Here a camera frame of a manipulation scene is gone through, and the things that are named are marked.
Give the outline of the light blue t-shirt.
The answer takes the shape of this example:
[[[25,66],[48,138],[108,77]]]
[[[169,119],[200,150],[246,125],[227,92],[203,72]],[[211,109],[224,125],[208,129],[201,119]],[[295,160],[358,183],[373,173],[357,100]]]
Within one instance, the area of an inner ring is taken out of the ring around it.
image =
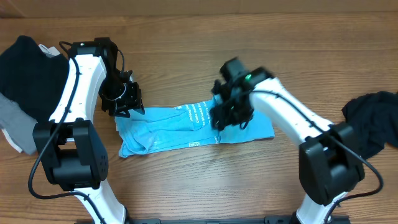
[[[120,157],[145,155],[210,144],[237,144],[258,139],[272,139],[274,128],[268,117],[255,111],[245,128],[227,126],[218,131],[211,127],[210,110],[220,102],[208,101],[174,108],[146,109],[145,114],[130,111],[129,118],[116,117],[116,130],[123,140]]]

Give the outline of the black garment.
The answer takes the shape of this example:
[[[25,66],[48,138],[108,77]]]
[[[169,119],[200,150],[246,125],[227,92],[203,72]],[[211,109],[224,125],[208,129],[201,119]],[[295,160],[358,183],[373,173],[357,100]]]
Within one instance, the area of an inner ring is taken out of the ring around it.
[[[341,111],[359,137],[364,159],[381,152],[387,143],[397,147],[396,93],[369,93],[350,100]]]

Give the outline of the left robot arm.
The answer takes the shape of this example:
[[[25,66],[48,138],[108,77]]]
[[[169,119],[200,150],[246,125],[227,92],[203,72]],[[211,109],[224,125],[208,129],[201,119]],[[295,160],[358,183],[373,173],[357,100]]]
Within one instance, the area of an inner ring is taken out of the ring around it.
[[[116,67],[123,53],[108,37],[59,45],[69,58],[68,78],[49,120],[34,127],[39,156],[29,174],[29,192],[41,200],[74,196],[93,223],[132,223],[107,180],[108,153],[93,117],[98,98],[110,116],[144,114],[139,84],[131,70]]]

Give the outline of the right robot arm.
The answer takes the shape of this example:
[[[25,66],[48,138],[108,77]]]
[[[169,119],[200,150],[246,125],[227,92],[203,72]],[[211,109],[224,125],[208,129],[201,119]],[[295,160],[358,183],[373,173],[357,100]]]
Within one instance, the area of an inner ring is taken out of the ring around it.
[[[353,128],[346,123],[333,124],[312,112],[264,67],[250,71],[235,57],[223,64],[220,73],[225,82],[216,80],[212,89],[220,98],[210,111],[213,128],[246,129],[260,112],[298,147],[304,200],[293,214],[268,216],[264,223],[349,223],[349,217],[333,216],[332,212],[364,179]]]

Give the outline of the folded black shirt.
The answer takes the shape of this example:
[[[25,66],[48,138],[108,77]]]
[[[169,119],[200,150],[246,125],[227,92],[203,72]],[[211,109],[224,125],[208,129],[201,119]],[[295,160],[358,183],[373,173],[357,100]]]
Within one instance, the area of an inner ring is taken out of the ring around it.
[[[21,35],[1,54],[1,93],[38,122],[55,111],[69,73],[62,55],[48,57],[28,36]]]

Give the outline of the folded grey shirt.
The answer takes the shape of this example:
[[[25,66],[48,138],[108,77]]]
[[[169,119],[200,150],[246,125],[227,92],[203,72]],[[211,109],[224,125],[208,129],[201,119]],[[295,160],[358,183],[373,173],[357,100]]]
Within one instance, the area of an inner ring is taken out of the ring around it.
[[[12,50],[1,54],[1,130],[12,147],[32,155],[36,151],[32,133],[37,121],[25,109],[35,98],[35,86],[22,63],[25,59]]]

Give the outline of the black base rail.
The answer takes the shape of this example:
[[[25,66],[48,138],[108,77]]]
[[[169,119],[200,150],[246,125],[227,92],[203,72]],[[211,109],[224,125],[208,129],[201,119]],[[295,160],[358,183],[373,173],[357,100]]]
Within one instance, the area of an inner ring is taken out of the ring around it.
[[[128,224],[299,224],[298,218],[293,215],[268,216],[264,218],[233,218],[233,219],[207,219],[207,220],[160,220],[132,219]]]

